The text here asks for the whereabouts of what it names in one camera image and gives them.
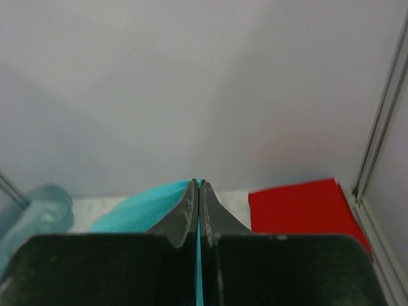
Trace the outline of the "teal t shirt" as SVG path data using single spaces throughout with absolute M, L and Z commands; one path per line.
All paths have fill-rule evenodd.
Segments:
M 91 233 L 140 233 L 159 222 L 182 197 L 187 180 L 148 189 L 121 201 L 99 217 Z

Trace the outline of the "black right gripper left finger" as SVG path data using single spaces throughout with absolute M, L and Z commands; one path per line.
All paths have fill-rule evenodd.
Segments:
M 145 233 L 37 235 L 1 279 L 2 305 L 194 305 L 198 183 Z

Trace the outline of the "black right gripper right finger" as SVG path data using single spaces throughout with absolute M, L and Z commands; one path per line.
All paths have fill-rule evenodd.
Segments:
M 386 305 L 363 246 L 345 235 L 260 235 L 199 188 L 204 305 Z

